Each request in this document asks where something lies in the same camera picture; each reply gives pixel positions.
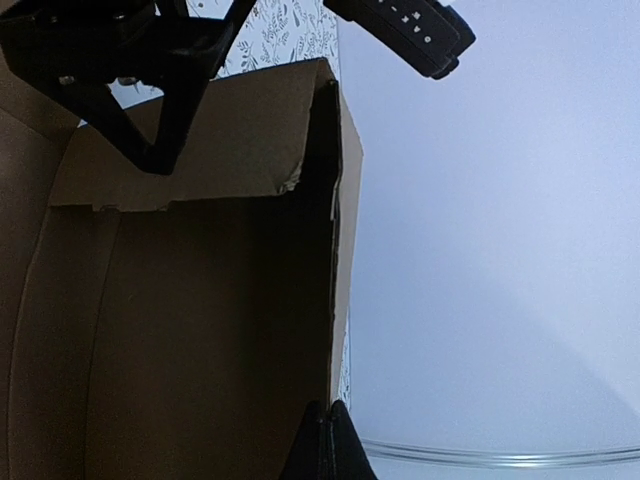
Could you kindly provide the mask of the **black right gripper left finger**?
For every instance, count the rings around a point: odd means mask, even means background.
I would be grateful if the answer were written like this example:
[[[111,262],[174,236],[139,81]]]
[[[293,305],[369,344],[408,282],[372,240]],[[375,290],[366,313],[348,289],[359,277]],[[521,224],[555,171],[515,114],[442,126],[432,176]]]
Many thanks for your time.
[[[328,478],[326,410],[320,402],[312,401],[299,424],[282,470],[282,480]]]

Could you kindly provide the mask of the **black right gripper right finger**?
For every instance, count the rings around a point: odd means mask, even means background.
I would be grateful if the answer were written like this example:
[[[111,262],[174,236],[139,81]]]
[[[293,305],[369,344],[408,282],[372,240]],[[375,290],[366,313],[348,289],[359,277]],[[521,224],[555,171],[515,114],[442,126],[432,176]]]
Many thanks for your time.
[[[328,478],[377,480],[346,404],[336,400],[328,417]]]

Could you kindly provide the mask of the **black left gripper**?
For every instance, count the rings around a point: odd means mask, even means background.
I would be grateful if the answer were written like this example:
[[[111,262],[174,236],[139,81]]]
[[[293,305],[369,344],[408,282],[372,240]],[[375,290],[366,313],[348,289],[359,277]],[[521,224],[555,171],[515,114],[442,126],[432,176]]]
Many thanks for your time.
[[[168,176],[201,100],[247,20],[251,1],[222,18],[184,1],[17,1],[1,13],[9,70],[94,127],[137,169]],[[144,128],[111,93],[131,78],[163,94]]]

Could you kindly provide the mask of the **brown cardboard box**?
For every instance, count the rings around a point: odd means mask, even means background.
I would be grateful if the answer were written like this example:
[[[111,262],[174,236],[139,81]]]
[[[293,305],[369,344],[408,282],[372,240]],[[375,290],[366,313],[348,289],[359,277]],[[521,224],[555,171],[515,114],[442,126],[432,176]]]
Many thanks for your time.
[[[282,479],[328,417],[363,151],[328,61],[213,81],[170,176],[1,74],[1,475]]]

